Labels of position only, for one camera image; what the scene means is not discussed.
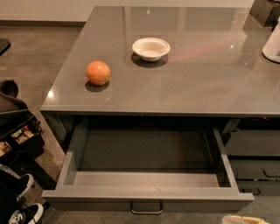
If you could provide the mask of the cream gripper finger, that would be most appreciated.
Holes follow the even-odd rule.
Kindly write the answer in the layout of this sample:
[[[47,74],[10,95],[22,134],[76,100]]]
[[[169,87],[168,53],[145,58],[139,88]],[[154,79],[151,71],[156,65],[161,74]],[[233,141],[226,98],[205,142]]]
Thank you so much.
[[[237,215],[227,215],[221,219],[221,224],[269,224],[263,219]]]

